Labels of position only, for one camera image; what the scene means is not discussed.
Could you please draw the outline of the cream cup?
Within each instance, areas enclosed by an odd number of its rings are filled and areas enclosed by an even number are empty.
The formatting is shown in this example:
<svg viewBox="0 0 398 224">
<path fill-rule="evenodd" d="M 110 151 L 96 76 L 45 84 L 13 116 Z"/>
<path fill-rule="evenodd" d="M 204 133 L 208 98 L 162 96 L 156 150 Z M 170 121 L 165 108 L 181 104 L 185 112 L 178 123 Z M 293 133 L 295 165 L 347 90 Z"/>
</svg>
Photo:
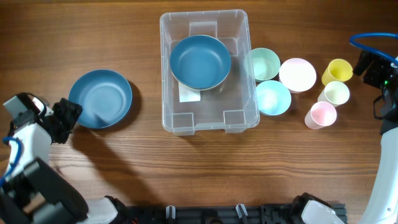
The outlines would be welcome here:
<svg viewBox="0 0 398 224">
<path fill-rule="evenodd" d="M 335 108 L 345 104 L 350 98 L 349 88 L 342 82 L 328 83 L 318 97 L 318 102 L 324 101 Z"/>
</svg>

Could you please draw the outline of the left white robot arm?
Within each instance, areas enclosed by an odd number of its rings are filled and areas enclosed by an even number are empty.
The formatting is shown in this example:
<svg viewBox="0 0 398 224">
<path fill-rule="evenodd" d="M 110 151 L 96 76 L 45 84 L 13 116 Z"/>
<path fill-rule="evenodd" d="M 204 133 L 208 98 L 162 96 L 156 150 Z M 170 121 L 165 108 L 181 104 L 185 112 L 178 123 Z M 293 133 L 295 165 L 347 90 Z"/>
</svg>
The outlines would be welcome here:
<svg viewBox="0 0 398 224">
<path fill-rule="evenodd" d="M 4 103 L 12 116 L 2 142 L 11 148 L 1 177 L 4 223 L 123 223 L 111 197 L 85 200 L 49 166 L 52 144 L 64 144 L 83 108 L 62 98 L 53 108 L 31 93 Z"/>
</svg>

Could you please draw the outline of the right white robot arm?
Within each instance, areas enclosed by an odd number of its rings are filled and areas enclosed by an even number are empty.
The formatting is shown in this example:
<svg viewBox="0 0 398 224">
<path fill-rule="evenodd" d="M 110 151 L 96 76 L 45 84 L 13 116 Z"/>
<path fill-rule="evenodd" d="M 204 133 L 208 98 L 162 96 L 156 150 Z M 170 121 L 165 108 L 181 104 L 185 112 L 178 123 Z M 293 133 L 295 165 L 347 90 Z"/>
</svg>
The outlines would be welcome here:
<svg viewBox="0 0 398 224">
<path fill-rule="evenodd" d="M 368 51 L 362 51 L 353 69 L 363 82 L 381 90 L 373 106 L 382 102 L 375 119 L 380 130 L 381 159 L 374 187 L 360 223 L 397 223 L 397 66 Z"/>
</svg>

